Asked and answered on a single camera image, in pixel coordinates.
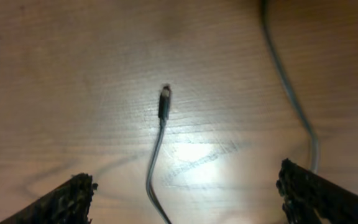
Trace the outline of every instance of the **black cable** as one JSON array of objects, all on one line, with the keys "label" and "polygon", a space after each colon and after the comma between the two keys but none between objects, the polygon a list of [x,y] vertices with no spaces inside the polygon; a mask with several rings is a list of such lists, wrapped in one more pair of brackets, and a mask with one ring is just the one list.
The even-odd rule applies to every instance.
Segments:
[{"label": "black cable", "polygon": [[166,224],[171,224],[167,214],[164,212],[160,202],[158,201],[157,196],[155,195],[153,185],[152,185],[152,177],[154,172],[155,163],[157,161],[158,153],[161,148],[162,139],[164,137],[165,125],[167,124],[168,114],[170,109],[170,99],[172,93],[169,86],[165,86],[162,89],[160,95],[160,104],[158,109],[158,117],[160,118],[160,130],[158,132],[157,140],[155,142],[154,150],[152,153],[152,157],[150,158],[149,169],[147,170],[147,178],[146,178],[146,192],[147,196],[149,196],[150,201],[154,205],[155,209],[158,211],[162,219]]},{"label": "black cable", "polygon": [[270,55],[272,57],[273,63],[276,67],[278,76],[281,79],[281,83],[285,92],[287,93],[288,100],[290,101],[293,109],[296,112],[301,124],[306,129],[310,137],[310,147],[311,147],[311,165],[310,170],[314,173],[318,171],[318,164],[319,164],[319,144],[318,144],[318,137],[315,131],[313,130],[308,118],[306,117],[305,113],[302,110],[298,102],[298,98],[295,95],[295,92],[291,86],[291,83],[288,79],[287,73],[284,69],[283,64],[281,63],[280,56],[278,55],[277,51],[275,50],[275,46],[273,44],[272,38],[270,37],[270,31],[267,26],[267,8],[268,8],[269,0],[262,0],[261,7],[260,7],[260,16],[262,21],[262,31],[263,35],[269,48]]}]

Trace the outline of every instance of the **gray cable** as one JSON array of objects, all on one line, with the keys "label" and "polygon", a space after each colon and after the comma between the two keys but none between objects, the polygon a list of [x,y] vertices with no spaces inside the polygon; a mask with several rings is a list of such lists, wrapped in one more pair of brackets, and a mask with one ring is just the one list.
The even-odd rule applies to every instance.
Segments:
[{"label": "gray cable", "polygon": [[147,178],[146,178],[146,192],[147,196],[149,196],[150,201],[154,205],[155,209],[158,211],[162,219],[166,224],[171,224],[167,214],[165,214],[164,209],[162,208],[157,196],[155,195],[153,185],[152,185],[152,177],[155,167],[155,162],[157,161],[158,152],[161,148],[162,139],[164,137],[165,132],[165,124],[167,122],[164,119],[160,119],[160,130],[158,132],[157,140],[155,142],[154,150],[152,153],[152,157],[150,159],[149,169],[147,171]]},{"label": "gray cable", "polygon": [[267,7],[268,7],[269,0],[262,0],[261,2],[261,10],[260,10],[260,16],[262,20],[262,31],[263,35],[266,41],[266,44],[270,50],[270,55],[272,57],[273,63],[276,67],[278,76],[281,79],[281,83],[283,85],[283,88],[287,94],[288,100],[290,101],[293,109],[296,112],[296,115],[298,115],[299,120],[301,121],[301,124],[306,129],[306,132],[308,133],[310,137],[310,148],[311,148],[311,165],[310,170],[314,172],[315,174],[318,171],[318,165],[319,165],[319,144],[318,144],[318,137],[315,131],[313,130],[312,126],[310,125],[310,122],[308,121],[305,113],[302,110],[302,107],[300,106],[298,102],[298,98],[295,95],[295,92],[291,86],[291,83],[287,77],[287,73],[284,69],[284,66],[280,60],[280,56],[278,55],[277,51],[275,50],[275,46],[273,44],[272,38],[270,37],[270,31],[267,26]]}]

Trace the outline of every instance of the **wooden table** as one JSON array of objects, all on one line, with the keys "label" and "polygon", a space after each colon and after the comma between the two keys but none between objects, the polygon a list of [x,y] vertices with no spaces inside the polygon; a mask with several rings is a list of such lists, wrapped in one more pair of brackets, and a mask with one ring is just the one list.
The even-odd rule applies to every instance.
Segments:
[{"label": "wooden table", "polygon": [[[358,1],[271,0],[270,26],[321,140],[358,194]],[[0,221],[70,178],[99,223],[162,223],[145,193],[158,91],[174,92],[154,177],[173,223],[283,223],[280,161],[308,138],[251,0],[0,0]]]}]

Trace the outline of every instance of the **black object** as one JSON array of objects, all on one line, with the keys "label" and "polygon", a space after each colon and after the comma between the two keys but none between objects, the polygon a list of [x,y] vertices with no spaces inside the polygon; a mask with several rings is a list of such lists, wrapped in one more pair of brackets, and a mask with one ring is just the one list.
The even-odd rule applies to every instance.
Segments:
[{"label": "black object", "polygon": [[160,102],[158,104],[158,118],[160,118],[160,130],[158,131],[157,140],[154,145],[154,149],[152,152],[152,156],[150,158],[149,168],[147,169],[147,177],[146,177],[146,192],[150,201],[152,202],[155,209],[160,214],[161,218],[164,220],[166,224],[171,224],[171,221],[168,218],[168,215],[165,213],[163,207],[161,206],[153,188],[152,178],[155,163],[157,161],[158,153],[160,152],[162,139],[164,137],[165,125],[167,124],[167,120],[169,118],[169,109],[171,104],[172,91],[169,85],[165,85],[162,88],[160,94]]},{"label": "black object", "polygon": [[289,224],[358,224],[358,196],[292,163],[282,162],[277,188]]},{"label": "black object", "polygon": [[92,176],[78,174],[0,224],[90,224]]}]

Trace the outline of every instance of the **usb connector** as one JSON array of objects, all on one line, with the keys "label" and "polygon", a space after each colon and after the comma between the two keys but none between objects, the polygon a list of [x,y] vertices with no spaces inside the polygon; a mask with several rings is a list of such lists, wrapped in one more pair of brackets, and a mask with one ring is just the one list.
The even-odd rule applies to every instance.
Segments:
[{"label": "usb connector", "polygon": [[164,86],[160,94],[160,103],[158,106],[158,117],[161,120],[166,121],[169,118],[171,96],[172,96],[172,91],[169,85]]}]

